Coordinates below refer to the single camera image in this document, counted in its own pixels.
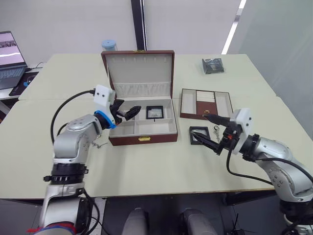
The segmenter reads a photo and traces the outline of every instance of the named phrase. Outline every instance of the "black cable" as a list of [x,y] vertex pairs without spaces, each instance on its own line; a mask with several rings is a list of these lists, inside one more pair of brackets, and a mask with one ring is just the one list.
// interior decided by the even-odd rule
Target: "black cable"
[[237,215],[236,215],[236,221],[235,221],[235,224],[234,224],[234,227],[233,227],[233,230],[232,230],[232,231],[234,231],[235,228],[236,228],[236,224],[237,224],[237,222],[238,222],[238,216],[239,216],[239,214],[237,213]]
[[[44,62],[40,62],[39,64],[43,64]],[[39,65],[38,64],[38,65]],[[38,69],[38,65],[36,65],[36,67],[34,69]],[[42,67],[41,67],[42,68]]]
[[[283,162],[289,165],[292,165],[293,167],[297,168],[298,170],[300,170],[306,177],[308,177],[308,179],[312,182],[313,184],[313,176],[311,174],[309,174],[305,169],[303,169],[302,167],[300,167],[299,165],[288,161],[286,159],[281,159],[281,158],[264,158],[264,159],[258,159],[260,161],[263,162],[272,162],[272,161],[278,161],[278,162]],[[303,212],[303,214],[296,220],[294,221],[292,224],[290,224],[288,227],[286,227],[281,235],[285,235],[287,234],[290,230],[294,229],[299,223],[301,223],[301,220],[304,218],[304,216],[306,215],[306,212],[309,210],[310,208],[308,207],[306,211]]]
[[57,111],[56,111],[55,114],[53,115],[53,118],[52,118],[52,121],[51,121],[51,126],[50,126],[50,135],[51,135],[52,143],[54,143],[53,126],[54,126],[55,119],[56,119],[58,113],[60,112],[60,110],[61,110],[67,103],[69,103],[71,100],[75,99],[76,97],[79,97],[80,95],[88,94],[88,93],[94,94],[94,90],[79,92],[78,94],[73,95],[72,97],[70,97],[70,98],[68,98],[66,101],[64,101],[64,102],[60,105],[60,107],[57,109]]
[[232,152],[232,148],[229,149],[228,155],[227,155],[227,160],[226,160],[226,168],[227,168],[227,171],[228,171],[230,174],[235,175],[235,176],[244,177],[244,178],[253,179],[253,180],[258,180],[258,181],[267,183],[267,184],[269,184],[269,185],[273,185],[270,181],[263,180],[263,179],[260,179],[260,178],[258,178],[258,177],[254,177],[254,176],[250,176],[250,175],[243,175],[243,174],[238,174],[238,173],[232,172],[232,171],[229,169],[229,162],[230,162],[231,152]]
[[89,235],[92,233],[92,231],[97,227],[97,224],[99,223],[99,220],[100,220],[100,211],[99,211],[99,208],[98,208],[98,205],[94,202],[94,200],[88,195],[88,193],[86,192],[86,190],[84,189],[84,195],[86,196],[86,198],[91,202],[91,204],[94,205],[94,207],[96,208],[97,210],[97,215],[98,215],[98,218],[94,224],[94,226],[86,233],[84,233],[84,235]]
[[293,167],[297,168],[298,170],[300,170],[303,174],[305,174],[306,177],[308,177],[308,179],[312,182],[313,184],[313,176],[311,174],[309,174],[305,169],[303,169],[301,166],[297,165],[296,163],[293,163],[291,161],[288,161],[286,159],[281,159],[281,158],[263,158],[263,159],[258,159],[261,160],[263,162],[272,162],[272,161],[278,161],[278,162],[283,162],[283,163],[287,163],[289,165],[292,165]]
[[93,208],[93,205],[92,205],[92,203],[89,202],[88,221],[86,223],[86,226],[85,226],[84,230],[81,232],[81,235],[84,235],[88,231],[88,229],[89,229],[89,226],[90,226],[90,223],[91,223],[92,208]]
[[99,222],[99,224],[101,225],[103,231],[104,231],[107,235],[110,235],[110,234],[108,233],[108,231],[106,230],[106,228],[104,227],[104,225],[101,224],[100,222]]
[[60,129],[58,130],[57,136],[60,134],[60,132],[62,131],[62,129],[63,129],[67,124],[68,124],[68,122],[67,122],[67,123],[64,123],[64,124],[60,127]]

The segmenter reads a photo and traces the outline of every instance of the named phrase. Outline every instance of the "desk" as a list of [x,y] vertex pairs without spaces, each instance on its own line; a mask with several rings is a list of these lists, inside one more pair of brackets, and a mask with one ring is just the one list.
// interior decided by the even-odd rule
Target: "desk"
[[[254,119],[251,133],[279,140],[313,171],[313,142],[278,97],[232,97],[233,108],[250,107]],[[22,100],[0,125],[0,198],[43,198],[43,176],[52,169],[51,118],[63,100]],[[185,192],[217,192],[268,189],[251,179],[230,175],[227,152],[217,156],[201,145],[190,145],[189,126],[213,125],[205,120],[179,118],[180,99],[174,99],[178,141],[143,145],[90,147],[85,175],[91,196],[120,196]],[[91,100],[73,100],[60,112],[57,129],[65,122],[93,113]],[[98,143],[108,141],[105,130]],[[241,156],[233,156],[230,168],[267,179],[263,170]]]
[[[202,58],[222,58],[225,72],[204,74]],[[94,88],[110,86],[100,54],[56,54],[36,76],[20,100],[67,99]],[[175,55],[173,98],[181,89],[229,92],[231,97],[276,96],[245,54]],[[78,99],[92,99],[88,95]]]

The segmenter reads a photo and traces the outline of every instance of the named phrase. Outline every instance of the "brown jewelry box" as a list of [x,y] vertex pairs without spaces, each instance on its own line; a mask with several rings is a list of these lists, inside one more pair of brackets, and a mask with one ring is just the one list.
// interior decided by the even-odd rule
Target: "brown jewelry box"
[[[176,142],[174,51],[104,51],[101,56],[116,98],[125,100],[120,110],[141,106],[133,119],[122,118],[122,123],[110,130],[112,145]],[[146,107],[160,105],[164,118],[146,119]]]
[[230,96],[227,92],[213,92],[182,89],[180,117],[203,119],[204,114],[217,114],[230,117],[233,113]]

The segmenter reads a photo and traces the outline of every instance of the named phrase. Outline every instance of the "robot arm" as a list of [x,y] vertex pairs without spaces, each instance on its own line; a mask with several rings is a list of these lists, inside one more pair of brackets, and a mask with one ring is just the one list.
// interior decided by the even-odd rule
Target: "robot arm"
[[268,175],[271,184],[281,199],[281,211],[288,224],[296,222],[298,234],[313,235],[313,177],[293,157],[283,143],[249,135],[252,127],[250,109],[236,110],[231,118],[217,115],[203,115],[209,121],[226,127],[220,143],[208,139],[201,133],[193,136],[203,145],[220,155],[225,148],[229,154],[242,153],[247,161],[258,164]]
[[37,234],[88,234],[93,205],[84,190],[83,178],[88,173],[85,163],[89,146],[102,130],[115,128],[121,123],[122,118],[117,115],[129,120],[141,109],[135,106],[126,113],[121,112],[118,109],[124,101],[114,100],[114,96],[112,89],[98,85],[94,94],[98,110],[93,115],[69,122],[56,138],[52,172],[44,177],[50,184],[40,216],[41,230]]

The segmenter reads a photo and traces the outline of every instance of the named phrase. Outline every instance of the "laptop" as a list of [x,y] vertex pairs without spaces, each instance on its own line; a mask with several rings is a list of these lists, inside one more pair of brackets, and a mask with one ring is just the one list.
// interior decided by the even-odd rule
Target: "laptop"
[[11,31],[0,32],[0,89],[15,87],[26,68]]

